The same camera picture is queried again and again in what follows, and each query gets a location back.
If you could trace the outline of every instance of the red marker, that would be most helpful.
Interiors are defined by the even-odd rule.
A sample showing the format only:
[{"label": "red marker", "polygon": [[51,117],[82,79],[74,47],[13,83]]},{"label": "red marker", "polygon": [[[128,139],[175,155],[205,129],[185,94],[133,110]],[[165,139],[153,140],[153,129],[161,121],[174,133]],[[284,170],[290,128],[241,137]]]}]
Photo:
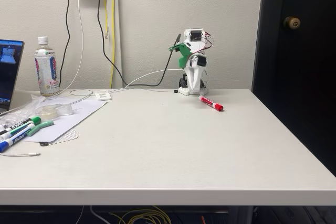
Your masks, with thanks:
[{"label": "red marker", "polygon": [[209,106],[213,107],[214,109],[218,110],[218,111],[223,111],[223,106],[218,104],[218,103],[215,103],[214,101],[200,95],[199,96],[199,100],[208,104]]}]

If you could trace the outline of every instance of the black door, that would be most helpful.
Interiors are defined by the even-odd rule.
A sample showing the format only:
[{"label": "black door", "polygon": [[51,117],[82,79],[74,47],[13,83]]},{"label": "black door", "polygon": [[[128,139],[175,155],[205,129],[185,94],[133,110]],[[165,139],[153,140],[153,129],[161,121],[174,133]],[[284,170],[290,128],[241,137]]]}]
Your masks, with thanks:
[{"label": "black door", "polygon": [[335,75],[336,0],[262,0],[253,92],[334,175]]}]

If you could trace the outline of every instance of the bottle label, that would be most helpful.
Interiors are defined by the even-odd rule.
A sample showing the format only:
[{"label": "bottle label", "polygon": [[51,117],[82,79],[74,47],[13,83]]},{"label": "bottle label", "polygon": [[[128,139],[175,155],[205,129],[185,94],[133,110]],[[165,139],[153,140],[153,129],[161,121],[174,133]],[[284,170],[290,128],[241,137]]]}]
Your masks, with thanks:
[{"label": "bottle label", "polygon": [[53,50],[40,49],[35,52],[37,79],[42,95],[53,95],[59,92],[59,80]]}]

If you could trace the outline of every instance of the marker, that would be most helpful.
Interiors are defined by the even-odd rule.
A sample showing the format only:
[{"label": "marker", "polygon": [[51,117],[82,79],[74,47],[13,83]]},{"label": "marker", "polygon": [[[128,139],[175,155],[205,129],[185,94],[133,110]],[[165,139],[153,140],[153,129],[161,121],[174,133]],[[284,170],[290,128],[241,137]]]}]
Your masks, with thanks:
[{"label": "marker", "polygon": [[38,132],[40,129],[48,127],[48,126],[52,126],[53,124],[54,124],[53,121],[46,121],[46,122],[40,123],[36,125],[30,132],[28,132],[27,136],[32,136],[36,132]]},{"label": "marker", "polygon": [[209,106],[213,107],[214,109],[216,109],[218,111],[223,111],[223,106],[222,105],[220,105],[218,103],[215,103],[214,101],[210,100],[207,97],[204,97],[204,96],[200,95],[199,100],[208,104]]},{"label": "marker", "polygon": [[3,135],[3,134],[5,134],[5,133],[7,133],[7,132],[10,132],[10,131],[12,131],[13,129],[18,128],[18,127],[20,127],[20,126],[22,126],[22,125],[24,125],[25,123],[28,123],[28,122],[30,122],[30,121],[32,121],[34,124],[39,124],[39,123],[41,122],[41,118],[38,117],[38,116],[32,116],[32,117],[30,117],[30,118],[23,119],[23,120],[17,122],[16,124],[12,125],[11,127],[5,129],[4,131],[1,131],[1,132],[0,132],[0,135]]},{"label": "marker", "polygon": [[0,142],[0,152],[3,152],[8,147],[12,146],[16,142],[18,142],[21,139],[23,139],[34,127],[35,127],[35,125],[31,123],[26,128],[24,128],[22,131],[20,131],[19,133],[15,134],[11,138],[6,139],[6,140]]},{"label": "marker", "polygon": [[21,130],[23,130],[25,127],[27,127],[27,126],[30,125],[31,123],[34,124],[33,121],[29,121],[28,123],[24,123],[23,125],[21,125],[21,126],[15,128],[15,129],[13,129],[13,130],[11,130],[11,131],[9,131],[9,132],[6,132],[6,133],[2,134],[2,135],[0,136],[0,142],[2,142],[3,140],[6,140],[6,139],[8,139],[8,138],[14,136],[16,133],[20,132]]}]

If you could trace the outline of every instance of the white paper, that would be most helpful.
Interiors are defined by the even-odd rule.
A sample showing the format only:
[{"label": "white paper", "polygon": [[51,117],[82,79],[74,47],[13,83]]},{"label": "white paper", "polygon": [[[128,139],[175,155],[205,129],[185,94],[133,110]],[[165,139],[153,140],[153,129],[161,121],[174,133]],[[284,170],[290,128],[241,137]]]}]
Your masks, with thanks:
[{"label": "white paper", "polygon": [[[42,102],[40,106],[54,105],[54,104],[68,104],[74,102],[73,99],[56,98]],[[79,124],[82,120],[91,115],[94,111],[103,107],[106,102],[83,100],[78,103],[72,104],[73,115],[64,115],[54,120],[54,125],[43,128],[36,132],[31,137],[25,137],[22,141],[28,142],[51,142],[56,138]]]}]

